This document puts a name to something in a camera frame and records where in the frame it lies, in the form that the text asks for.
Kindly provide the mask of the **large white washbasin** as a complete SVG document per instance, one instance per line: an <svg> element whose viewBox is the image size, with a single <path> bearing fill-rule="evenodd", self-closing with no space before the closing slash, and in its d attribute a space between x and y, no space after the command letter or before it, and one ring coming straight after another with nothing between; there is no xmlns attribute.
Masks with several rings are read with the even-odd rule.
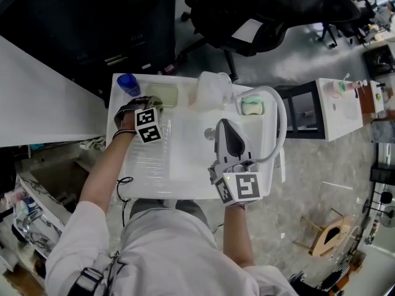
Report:
<svg viewBox="0 0 395 296"><path fill-rule="evenodd" d="M252 159L265 158L274 149L280 130L277 103L267 92L258 94L264 101L263 115L239 115L235 96L252 88L232 84L231 103L222 110L200 112L188 107L188 94L198 88L198 78L137 74L141 95L150 83L170 84L178 88L174 108L164 108L160 116L163 138L143 144L136 135L120 172L130 181L121 185L118 194L124 198L146 199L220 199L210 182L209 168L216 163L215 139L207 140L204 132L215 128L226 118L236 123L252 145ZM263 197L270 193L275 158L257 163L262 174Z"/></svg>

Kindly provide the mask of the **clear plastic container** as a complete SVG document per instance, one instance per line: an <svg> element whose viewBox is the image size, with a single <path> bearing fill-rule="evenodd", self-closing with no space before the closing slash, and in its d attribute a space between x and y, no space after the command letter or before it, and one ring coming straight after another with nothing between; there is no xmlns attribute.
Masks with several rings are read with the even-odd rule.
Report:
<svg viewBox="0 0 395 296"><path fill-rule="evenodd" d="M231 103L231 97L219 88L197 88L188 94L188 107L200 112L222 110Z"/></svg>

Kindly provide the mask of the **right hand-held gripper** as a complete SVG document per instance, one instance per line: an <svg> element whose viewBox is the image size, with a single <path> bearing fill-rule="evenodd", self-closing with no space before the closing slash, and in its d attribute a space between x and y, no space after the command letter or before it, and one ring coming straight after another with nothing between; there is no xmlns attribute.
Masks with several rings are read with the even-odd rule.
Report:
<svg viewBox="0 0 395 296"><path fill-rule="evenodd" d="M251 160L251 141L236 123L226 118L217 123L214 151L217 164L209 168L210 182L225 206L247 205L263 198L262 174L257 162Z"/></svg>

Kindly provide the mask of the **black mesh office chair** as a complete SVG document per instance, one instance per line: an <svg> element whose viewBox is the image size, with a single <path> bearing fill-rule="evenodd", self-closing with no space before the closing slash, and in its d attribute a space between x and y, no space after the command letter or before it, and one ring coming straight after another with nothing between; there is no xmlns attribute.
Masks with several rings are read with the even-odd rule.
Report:
<svg viewBox="0 0 395 296"><path fill-rule="evenodd" d="M197 40L183 49L177 62L186 62L190 52L208 44L224 52L232 81L238 79L233 54L252 57L277 48L288 29L285 22L263 15L260 0L185 0L189 12L181 21L192 21Z"/></svg>

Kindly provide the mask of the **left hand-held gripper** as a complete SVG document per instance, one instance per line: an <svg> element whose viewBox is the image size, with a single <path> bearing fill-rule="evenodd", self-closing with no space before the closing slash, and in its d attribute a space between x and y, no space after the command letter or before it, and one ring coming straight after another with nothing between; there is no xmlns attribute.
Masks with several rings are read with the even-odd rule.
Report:
<svg viewBox="0 0 395 296"><path fill-rule="evenodd" d="M164 110L162 100L157 96L143 96L132 99L121 106L115 114L114 122L119 130L123 114L127 111L135 112L135 131L143 144L162 140L160 116Z"/></svg>

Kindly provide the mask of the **marble pattern washbasin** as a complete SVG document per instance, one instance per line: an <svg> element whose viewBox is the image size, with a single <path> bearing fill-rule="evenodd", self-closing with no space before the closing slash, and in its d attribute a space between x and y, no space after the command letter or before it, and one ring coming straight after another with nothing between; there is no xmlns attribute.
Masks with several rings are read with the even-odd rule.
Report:
<svg viewBox="0 0 395 296"><path fill-rule="evenodd" d="M47 258L58 243L71 213L29 171L17 174L27 197L14 205L14 227Z"/></svg>

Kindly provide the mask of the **pale pink cup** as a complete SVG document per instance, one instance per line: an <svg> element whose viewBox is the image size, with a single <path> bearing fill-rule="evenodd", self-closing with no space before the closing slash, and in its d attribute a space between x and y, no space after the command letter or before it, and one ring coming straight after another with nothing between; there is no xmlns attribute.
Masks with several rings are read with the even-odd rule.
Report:
<svg viewBox="0 0 395 296"><path fill-rule="evenodd" d="M323 93L327 96L327 97L332 97L337 99L339 97L338 92L336 91L335 85L333 81L329 81L326 82L323 86Z"/></svg>

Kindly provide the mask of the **blue bottle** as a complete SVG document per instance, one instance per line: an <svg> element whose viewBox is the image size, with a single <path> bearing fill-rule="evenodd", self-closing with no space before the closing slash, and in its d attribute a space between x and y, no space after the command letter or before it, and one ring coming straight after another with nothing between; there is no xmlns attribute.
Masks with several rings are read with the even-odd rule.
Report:
<svg viewBox="0 0 395 296"><path fill-rule="evenodd" d="M131 73L125 73L117 78L117 84L120 88L131 97L141 95L141 89L136 77Z"/></svg>

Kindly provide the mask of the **person's left hand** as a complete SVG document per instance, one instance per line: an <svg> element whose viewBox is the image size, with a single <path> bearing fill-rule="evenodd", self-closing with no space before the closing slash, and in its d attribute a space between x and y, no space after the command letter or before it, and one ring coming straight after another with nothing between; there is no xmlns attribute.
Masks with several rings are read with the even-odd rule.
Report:
<svg viewBox="0 0 395 296"><path fill-rule="evenodd" d="M135 130L135 112L127 111L123 114L123 120L119 126L119 130Z"/></svg>

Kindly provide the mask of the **pink pump bottle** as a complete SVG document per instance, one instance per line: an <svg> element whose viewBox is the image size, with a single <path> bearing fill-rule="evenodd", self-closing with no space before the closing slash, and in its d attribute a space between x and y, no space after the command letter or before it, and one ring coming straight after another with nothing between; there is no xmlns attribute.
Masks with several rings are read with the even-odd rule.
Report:
<svg viewBox="0 0 395 296"><path fill-rule="evenodd" d="M367 85L367 80L348 82L345 84L345 91L356 91L357 89L363 88Z"/></svg>

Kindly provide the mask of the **person's left forearm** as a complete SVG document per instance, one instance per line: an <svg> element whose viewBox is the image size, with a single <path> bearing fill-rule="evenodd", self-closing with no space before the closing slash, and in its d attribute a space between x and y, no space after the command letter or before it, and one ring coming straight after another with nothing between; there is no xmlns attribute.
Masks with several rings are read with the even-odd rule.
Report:
<svg viewBox="0 0 395 296"><path fill-rule="evenodd" d="M91 202L105 214L125 155L133 139L127 135L116 137L96 162L83 186L80 202Z"/></svg>

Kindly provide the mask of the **wooden stool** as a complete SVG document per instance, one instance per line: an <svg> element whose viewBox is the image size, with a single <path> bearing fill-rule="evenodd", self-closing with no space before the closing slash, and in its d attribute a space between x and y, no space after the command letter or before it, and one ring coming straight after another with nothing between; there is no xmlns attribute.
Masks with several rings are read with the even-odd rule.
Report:
<svg viewBox="0 0 395 296"><path fill-rule="evenodd" d="M335 212L339 217L321 226L315 224L307 217L302 216L301 220L312 229L316 230L317 234L311 246L304 245L297 241L293 241L293 244L306 249L312 257L323 257L332 252L335 248L338 248L351 231L352 217L343 215L334 208L331 208L331 211Z"/></svg>

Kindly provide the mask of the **green cup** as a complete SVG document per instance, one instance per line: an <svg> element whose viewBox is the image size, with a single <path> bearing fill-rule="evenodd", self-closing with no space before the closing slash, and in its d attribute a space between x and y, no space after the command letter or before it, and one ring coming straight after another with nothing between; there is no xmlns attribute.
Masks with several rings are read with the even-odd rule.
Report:
<svg viewBox="0 0 395 296"><path fill-rule="evenodd" d="M337 92L339 94L342 94L342 93L344 93L346 91L346 81L347 81L347 79L349 77L350 77L350 74L346 73L345 77L341 81L338 82L338 90L337 90Z"/></svg>

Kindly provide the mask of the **yellow-green sponge tray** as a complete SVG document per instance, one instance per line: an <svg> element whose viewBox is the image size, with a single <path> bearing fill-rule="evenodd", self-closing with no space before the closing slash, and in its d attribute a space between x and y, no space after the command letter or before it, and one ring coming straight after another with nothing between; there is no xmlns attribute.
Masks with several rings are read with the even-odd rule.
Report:
<svg viewBox="0 0 395 296"><path fill-rule="evenodd" d="M164 108L174 108L178 102L178 88L175 85L150 83L146 87L146 95L159 98Z"/></svg>

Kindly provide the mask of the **brown wooden cabinet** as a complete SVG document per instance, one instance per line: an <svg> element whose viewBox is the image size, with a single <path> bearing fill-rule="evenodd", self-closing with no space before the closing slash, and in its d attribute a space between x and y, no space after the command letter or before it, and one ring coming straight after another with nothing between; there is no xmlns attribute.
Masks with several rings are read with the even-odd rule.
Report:
<svg viewBox="0 0 395 296"><path fill-rule="evenodd" d="M385 87L384 83L369 81L358 89L364 125L373 121L385 121L387 119L383 91Z"/></svg>

